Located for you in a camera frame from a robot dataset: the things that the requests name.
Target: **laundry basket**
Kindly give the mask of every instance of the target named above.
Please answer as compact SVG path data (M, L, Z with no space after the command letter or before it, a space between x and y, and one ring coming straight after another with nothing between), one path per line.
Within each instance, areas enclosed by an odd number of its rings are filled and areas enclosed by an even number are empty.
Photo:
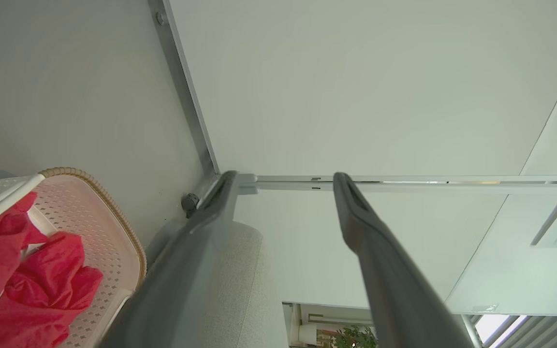
M29 192L38 193L29 218L45 235L82 236L85 266L104 278L86 311L70 326L64 348L93 347L146 275L146 256L130 224L102 186L75 168L0 180L0 214Z

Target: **gray floor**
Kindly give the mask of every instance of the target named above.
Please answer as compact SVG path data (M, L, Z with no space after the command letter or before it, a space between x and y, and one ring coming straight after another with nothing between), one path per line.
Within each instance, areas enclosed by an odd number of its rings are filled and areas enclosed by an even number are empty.
M145 246L185 221L181 196L214 174L155 7L0 1L0 178L86 170Z

